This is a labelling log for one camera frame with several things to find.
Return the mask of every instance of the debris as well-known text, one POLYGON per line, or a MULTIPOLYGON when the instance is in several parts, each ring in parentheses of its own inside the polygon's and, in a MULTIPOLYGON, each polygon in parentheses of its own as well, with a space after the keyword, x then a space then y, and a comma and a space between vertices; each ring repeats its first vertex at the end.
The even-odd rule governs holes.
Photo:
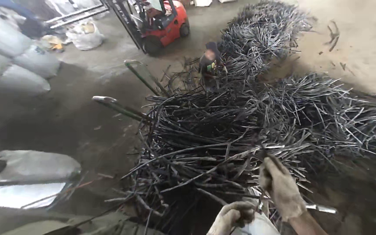
POLYGON ((228 79, 254 79, 268 70, 272 58, 281 59, 296 47, 300 31, 310 29, 307 14, 294 5, 268 0, 246 5, 219 42, 228 79))
POLYGON ((339 63, 341 64, 343 71, 345 71, 345 69, 346 69, 346 64, 343 64, 342 62, 339 62, 339 63))
MULTIPOLYGON (((122 178, 133 182, 127 193, 139 195, 141 208, 175 222, 172 215, 183 213, 179 206, 199 196, 218 203, 259 198, 262 146, 304 190, 306 175, 320 172, 335 154, 376 155, 376 96, 356 95, 320 74, 272 86, 243 81, 207 93, 147 98, 151 121, 141 122, 139 131, 144 149, 122 178)), ((275 210, 270 215, 279 220, 275 210)))
POLYGON ((336 22, 334 20, 331 20, 330 22, 335 26, 335 32, 333 32, 330 26, 327 25, 327 28, 330 31, 330 41, 326 43, 331 45, 329 52, 333 51, 333 49, 335 48, 340 35, 339 28, 337 27, 336 22))

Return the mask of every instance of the red forklift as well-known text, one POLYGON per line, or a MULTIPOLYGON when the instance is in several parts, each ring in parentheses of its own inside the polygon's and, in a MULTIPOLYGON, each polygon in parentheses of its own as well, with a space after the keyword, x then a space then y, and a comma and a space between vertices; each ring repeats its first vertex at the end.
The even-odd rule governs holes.
POLYGON ((113 11, 138 49, 156 55, 180 37, 190 33, 182 3, 172 0, 100 0, 101 4, 46 21, 55 29, 66 24, 113 11))

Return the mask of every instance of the floor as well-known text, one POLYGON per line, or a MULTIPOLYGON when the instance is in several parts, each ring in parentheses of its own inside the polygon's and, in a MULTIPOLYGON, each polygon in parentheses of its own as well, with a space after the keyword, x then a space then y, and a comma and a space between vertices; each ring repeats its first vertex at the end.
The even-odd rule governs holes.
MULTIPOLYGON (((151 91, 124 66, 125 59, 143 62, 159 78, 168 65, 172 65, 170 71, 178 71, 184 56, 200 56, 204 44, 218 40, 219 31, 239 9, 254 2, 214 1, 206 8, 188 7, 191 34, 176 40, 156 58, 137 50, 114 15, 100 19, 97 26, 105 35, 105 42, 91 51, 79 51, 68 45, 65 52, 57 54, 63 63, 58 75, 49 80, 49 93, 40 97, 0 94, 0 150, 32 149, 67 154, 89 171, 88 179, 96 173, 125 174, 136 156, 129 153, 137 152, 134 146, 139 145, 135 135, 138 122, 117 116, 91 101, 91 97, 111 96, 134 108, 142 107, 147 104, 144 98, 151 91)), ((376 93, 376 1, 286 2, 298 4, 317 20, 314 32, 300 35, 299 52, 285 64, 274 66, 271 76, 325 72, 355 88, 376 93), (329 52, 327 25, 331 20, 337 23, 340 37, 329 52)), ((94 184, 89 189, 102 196, 109 195, 110 190, 102 190, 105 186, 113 187, 114 183, 94 184)))

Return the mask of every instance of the glove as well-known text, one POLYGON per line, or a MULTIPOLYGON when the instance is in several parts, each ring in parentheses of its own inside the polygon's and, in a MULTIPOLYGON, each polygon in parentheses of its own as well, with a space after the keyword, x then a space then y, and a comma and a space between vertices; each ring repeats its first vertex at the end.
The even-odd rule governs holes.
POLYGON ((295 180, 275 156, 264 159, 259 169, 259 184, 269 192, 283 221, 286 222, 307 211, 295 180))
POLYGON ((236 224, 251 223, 255 207, 249 201, 236 201, 223 206, 207 235, 229 235, 236 224))

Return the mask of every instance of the gloved hand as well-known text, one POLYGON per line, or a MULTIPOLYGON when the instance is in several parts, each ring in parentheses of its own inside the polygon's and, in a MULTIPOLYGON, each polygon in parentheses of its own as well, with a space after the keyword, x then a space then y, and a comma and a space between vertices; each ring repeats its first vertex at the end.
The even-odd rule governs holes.
POLYGON ((236 201, 223 206, 207 235, 229 235, 235 224, 251 223, 255 207, 249 201, 236 201))
POLYGON ((259 184, 269 192, 283 221, 298 217, 307 211, 295 180, 275 156, 264 159, 259 169, 259 184))

